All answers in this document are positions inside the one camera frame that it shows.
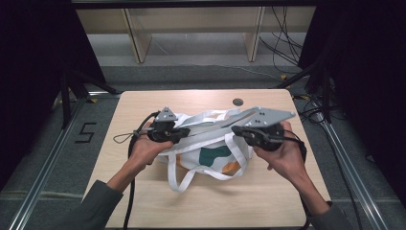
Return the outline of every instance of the metal frame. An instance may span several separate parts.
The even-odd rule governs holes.
[[[38,202],[39,196],[41,195],[41,191],[44,188],[55,164],[57,159],[60,156],[60,153],[63,150],[63,147],[66,143],[66,139],[71,132],[72,126],[78,117],[80,110],[83,108],[84,104],[86,103],[86,99],[78,99],[75,107],[72,111],[72,119],[67,124],[67,126],[59,133],[56,142],[51,150],[50,155],[48,156],[47,160],[45,161],[44,165],[42,166],[41,171],[39,172],[38,177],[36,178],[33,186],[27,193],[21,207],[19,208],[18,212],[16,213],[14,220],[11,223],[9,229],[24,229],[25,225],[27,224],[28,219],[30,218],[31,213],[34,210],[36,203]]]
[[[335,132],[331,123],[324,120],[322,113],[317,114],[319,121],[322,122],[322,126],[326,129],[328,136],[332,140],[332,144],[335,148],[339,164],[343,167],[343,172],[346,175],[351,187],[353,188],[356,196],[362,207],[364,208],[365,214],[370,220],[371,226],[373,229],[389,229],[385,220],[382,217],[382,214],[373,200],[370,192],[365,186],[364,182],[361,179],[358,171],[352,164],[349,155],[346,152],[343,144],[341,143],[337,133]]]

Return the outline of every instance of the sleeve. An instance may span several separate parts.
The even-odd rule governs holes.
[[[81,205],[49,229],[104,229],[123,194],[97,180]]]
[[[314,226],[314,229],[317,230],[341,230],[353,229],[346,215],[341,211],[336,205],[332,202],[328,202],[330,208],[327,212],[316,216],[307,216],[309,222]]]

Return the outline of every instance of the person's left hand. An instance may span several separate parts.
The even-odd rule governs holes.
[[[144,127],[149,127],[150,123],[146,123]],[[140,137],[135,142],[134,147],[129,157],[131,165],[136,167],[138,171],[142,171],[146,165],[152,164],[155,157],[163,150],[172,148],[171,141],[158,143],[151,141],[145,132],[140,133]]]

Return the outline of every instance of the printed number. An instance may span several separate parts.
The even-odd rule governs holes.
[[[95,134],[95,132],[86,132],[84,129],[86,128],[87,125],[95,125],[96,123],[84,123],[83,126],[81,127],[81,131],[79,135],[89,135],[89,139],[87,141],[76,141],[76,144],[82,144],[82,143],[90,143],[92,141],[92,137]]]

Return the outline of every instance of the wooden board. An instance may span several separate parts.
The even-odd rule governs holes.
[[[107,131],[100,156],[88,184],[96,179],[108,181],[126,160],[129,141],[117,144],[113,137],[132,132],[151,112],[168,106],[175,113],[197,114],[209,109],[235,107],[233,99],[243,99],[240,110],[253,106],[295,111],[290,94],[284,89],[173,90],[124,92]],[[289,120],[294,132],[307,146],[306,169],[315,186],[329,199],[326,185],[299,116]],[[198,174],[183,194],[172,191],[167,165],[155,161],[136,177],[136,191],[129,227],[277,227],[302,226],[305,213],[298,192],[255,154],[241,177],[218,181]],[[122,227],[129,188],[124,192],[107,227]]]

